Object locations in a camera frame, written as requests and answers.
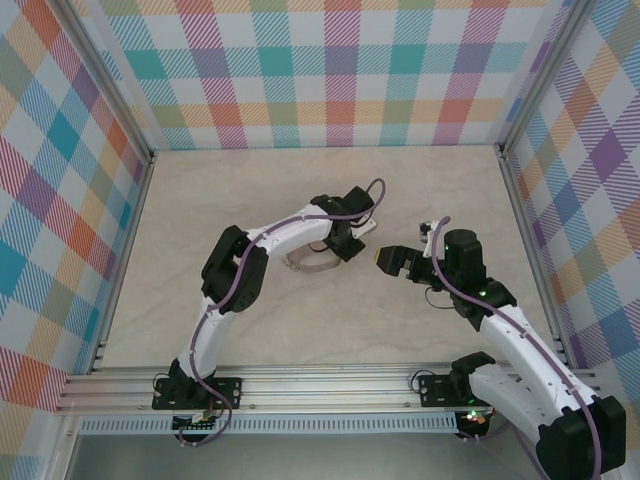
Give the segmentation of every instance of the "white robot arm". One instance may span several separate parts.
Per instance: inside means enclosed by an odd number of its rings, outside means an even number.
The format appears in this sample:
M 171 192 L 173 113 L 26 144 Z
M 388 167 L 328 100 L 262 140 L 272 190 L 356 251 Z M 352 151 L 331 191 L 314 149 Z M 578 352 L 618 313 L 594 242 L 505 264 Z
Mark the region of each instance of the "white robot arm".
M 382 191 L 374 202 L 369 190 L 376 183 Z M 156 389 L 154 408 L 189 410 L 205 405 L 220 348 L 233 319 L 258 298 L 268 260 L 322 241 L 348 262 L 365 248 L 360 237 L 375 229 L 371 215 L 384 192 L 384 181 L 376 179 L 366 190 L 354 187 L 344 197 L 314 197 L 297 213 L 261 228 L 228 227 L 202 269 L 200 320 L 191 342 L 172 362 L 168 378 L 158 382 L 161 391 Z
M 421 235 L 429 242 L 432 228 L 433 223 L 421 225 Z M 435 258 L 434 245 L 430 256 L 392 246 L 380 249 L 376 263 L 389 275 L 398 276 L 406 269 L 414 283 L 449 291 L 456 312 L 496 345 L 519 375 L 512 378 L 484 352 L 458 359 L 441 381 L 452 386 L 459 404 L 480 400 L 495 407 L 536 446 L 538 460 L 552 480 L 588 479 L 594 467 L 599 474 L 622 465 L 626 441 L 622 405 L 612 396 L 600 398 L 546 346 L 513 295 L 487 277 L 474 232 L 451 230 L 444 243 L 442 260 Z M 471 425 L 465 433 L 482 435 L 487 428 Z M 596 451 L 600 459 L 594 462 Z
M 326 216 L 327 212 L 318 205 L 309 204 L 302 210 L 289 218 L 308 218 Z M 283 223 L 283 220 L 257 229 L 251 229 L 246 232 L 249 240 L 254 240 L 259 235 L 270 230 L 270 227 Z M 273 233 L 264 235 L 255 245 L 254 248 L 260 248 L 264 251 L 268 258 L 281 258 L 293 252 L 294 250 L 313 242 L 323 241 L 331 236 L 331 230 L 334 221 L 327 219 L 313 219 L 306 221 L 297 221 L 286 224 L 277 228 Z M 369 219 L 360 227 L 350 226 L 351 239 L 357 240 L 365 233 L 374 230 L 376 223 Z M 196 346 L 194 349 L 194 363 L 196 370 L 201 377 L 211 375 L 216 369 L 216 359 L 218 352 L 224 343 L 233 319 L 238 315 L 238 311 L 228 310 L 221 313 L 214 309 L 215 301 L 211 296 L 203 296 L 200 307 L 200 316 L 208 315 L 208 319 L 204 323 L 200 334 L 198 335 Z M 195 375 L 191 369 L 189 355 L 190 346 L 183 351 L 178 357 L 180 367 L 190 377 L 195 379 Z

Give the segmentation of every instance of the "marble floor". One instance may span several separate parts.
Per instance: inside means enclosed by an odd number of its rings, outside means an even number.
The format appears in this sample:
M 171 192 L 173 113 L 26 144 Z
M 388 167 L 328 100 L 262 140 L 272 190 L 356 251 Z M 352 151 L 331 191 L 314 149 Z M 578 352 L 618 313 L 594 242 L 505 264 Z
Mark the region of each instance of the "marble floor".
M 225 364 L 451 361 L 477 350 L 502 355 L 424 287 L 384 275 L 378 248 L 422 248 L 418 224 L 450 215 L 476 231 L 489 275 L 550 333 L 493 148 L 403 147 L 163 152 L 128 265 L 104 366 L 168 365 L 200 308 L 200 270 L 229 225 L 269 224 L 315 195 L 387 182 L 367 248 L 315 274 L 272 259 L 258 301 L 240 315 L 220 353 Z M 432 294 L 446 305 L 446 294 Z

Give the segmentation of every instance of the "mounting plate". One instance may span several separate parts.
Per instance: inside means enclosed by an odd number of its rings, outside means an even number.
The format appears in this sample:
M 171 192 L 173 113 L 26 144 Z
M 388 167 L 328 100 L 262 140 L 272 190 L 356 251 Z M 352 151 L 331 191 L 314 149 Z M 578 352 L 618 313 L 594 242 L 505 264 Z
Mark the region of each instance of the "mounting plate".
M 418 377 L 420 405 L 423 407 L 488 407 L 482 400 L 470 403 L 458 398 L 449 375 L 420 375 Z
M 231 404 L 231 408 L 240 408 L 242 398 L 242 378 L 239 377 L 213 377 L 206 379 L 211 388 L 220 393 Z M 153 410 L 222 410 L 222 401 L 208 395 L 198 405 L 183 404 L 182 399 L 170 393 L 172 385 L 170 378 L 159 378 L 155 383 L 155 390 L 160 395 L 154 395 L 151 402 Z

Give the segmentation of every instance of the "plaid wall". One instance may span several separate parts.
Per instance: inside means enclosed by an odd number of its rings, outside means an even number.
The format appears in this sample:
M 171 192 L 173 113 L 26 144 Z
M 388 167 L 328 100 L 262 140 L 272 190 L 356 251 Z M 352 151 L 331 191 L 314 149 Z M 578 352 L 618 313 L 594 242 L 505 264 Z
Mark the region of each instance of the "plaid wall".
M 143 164 L 44 0 L 0 0 L 0 479 L 44 464 Z
M 509 129 L 511 128 L 511 125 L 513 124 L 513 119 L 518 114 L 518 111 L 520 110 L 520 106 L 522 105 L 522 102 L 527 97 L 527 95 L 529 94 L 529 91 L 531 90 L 531 87 L 535 83 L 535 80 L 538 77 L 538 71 L 540 70 L 540 67 L 547 60 L 547 56 L 549 55 L 549 50 L 551 49 L 551 44 L 554 42 L 554 40 L 562 30 L 564 21 L 567 19 L 567 14 L 569 13 L 569 10 L 571 9 L 571 5 L 573 5 L 574 1 L 575 0 L 562 0 L 562 5 L 560 6 L 558 13 L 556 14 L 556 17 L 553 19 L 551 28 L 549 28 L 549 31 L 547 32 L 547 35 L 544 38 L 544 42 L 542 42 L 542 46 L 540 47 L 540 50 L 538 50 L 538 54 L 536 55 L 535 60 L 533 61 L 533 63 L 531 64 L 531 67 L 529 68 L 529 71 L 527 72 L 525 80 L 522 83 L 520 90 L 518 91 L 518 95 L 515 101 L 513 102 L 513 104 L 511 105 L 511 109 L 509 110 L 509 114 L 507 115 L 507 120 L 504 122 L 504 125 L 502 126 L 502 130 L 500 131 L 500 135 L 498 135 L 498 138 L 496 139 L 495 143 L 504 142 L 507 136 L 507 133 L 509 133 Z
M 561 1 L 100 4 L 159 134 L 172 149 L 193 149 L 492 144 L 517 93 L 510 87 L 531 69 L 525 52 L 544 40 L 539 20 Z
M 581 367 L 640 448 L 640 0 L 600 1 L 511 159 Z

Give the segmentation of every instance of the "black mounting bracket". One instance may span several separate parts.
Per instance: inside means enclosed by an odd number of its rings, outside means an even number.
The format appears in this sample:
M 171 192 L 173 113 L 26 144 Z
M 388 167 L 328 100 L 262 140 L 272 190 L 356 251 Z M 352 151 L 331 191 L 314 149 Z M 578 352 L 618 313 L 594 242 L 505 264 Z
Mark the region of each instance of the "black mounting bracket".
M 422 407 L 488 407 L 489 404 L 475 397 L 463 400 L 458 396 L 449 375 L 420 375 L 418 392 Z
M 205 383 L 220 393 L 231 404 L 231 408 L 240 408 L 242 399 L 242 379 L 239 377 L 214 377 L 204 379 Z M 172 378 L 159 378 L 155 382 L 154 396 L 151 402 L 153 410 L 222 410 L 222 401 L 204 390 L 200 385 L 197 388 L 206 392 L 206 395 L 186 397 L 182 390 L 176 388 Z

